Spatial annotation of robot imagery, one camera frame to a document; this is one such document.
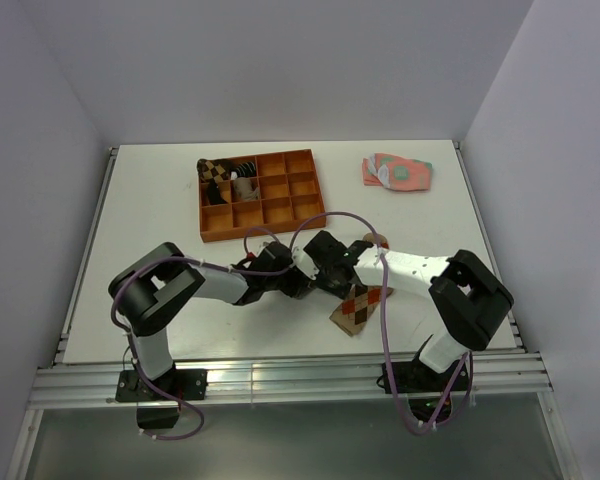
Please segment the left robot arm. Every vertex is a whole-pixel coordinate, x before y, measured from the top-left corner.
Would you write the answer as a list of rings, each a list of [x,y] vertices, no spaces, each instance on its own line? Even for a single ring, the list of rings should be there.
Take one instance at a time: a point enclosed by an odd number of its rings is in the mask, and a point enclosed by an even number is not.
[[[136,359],[137,378],[126,387],[142,401],[184,396],[189,387],[171,356],[167,326],[190,300],[244,306],[270,291],[302,298],[313,283],[314,276],[298,269],[292,251],[278,241],[228,266],[188,258],[172,242],[159,245],[108,286],[113,323],[124,330]]]

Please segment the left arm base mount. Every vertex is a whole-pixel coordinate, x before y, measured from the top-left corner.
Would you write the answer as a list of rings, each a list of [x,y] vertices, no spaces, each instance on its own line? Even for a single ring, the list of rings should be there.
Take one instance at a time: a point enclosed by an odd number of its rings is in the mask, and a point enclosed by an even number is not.
[[[161,391],[182,400],[203,400],[207,387],[205,369],[172,368],[152,381]],[[115,401],[119,403],[164,401],[166,397],[149,388],[136,370],[120,373]]]

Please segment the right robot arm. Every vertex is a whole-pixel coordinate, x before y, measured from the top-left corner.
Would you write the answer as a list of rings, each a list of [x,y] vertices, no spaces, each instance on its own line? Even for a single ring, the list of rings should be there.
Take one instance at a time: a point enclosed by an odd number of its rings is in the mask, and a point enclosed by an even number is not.
[[[429,298],[442,326],[399,365],[399,392],[441,391],[463,355],[484,351],[514,305],[509,290],[471,251],[431,257],[356,240],[347,246],[320,231],[292,249],[294,266],[325,290],[387,287]]]

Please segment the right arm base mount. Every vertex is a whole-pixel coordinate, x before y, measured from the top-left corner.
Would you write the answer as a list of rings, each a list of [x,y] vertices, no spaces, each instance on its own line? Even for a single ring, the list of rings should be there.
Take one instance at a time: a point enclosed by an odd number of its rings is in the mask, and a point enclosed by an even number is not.
[[[452,363],[444,373],[436,373],[419,361],[392,362],[394,382],[397,393],[442,393],[458,366],[459,361]],[[470,375],[466,365],[462,366],[451,387],[451,392],[465,391],[469,386]],[[381,375],[376,379],[376,386],[391,394],[386,364],[381,365]]]

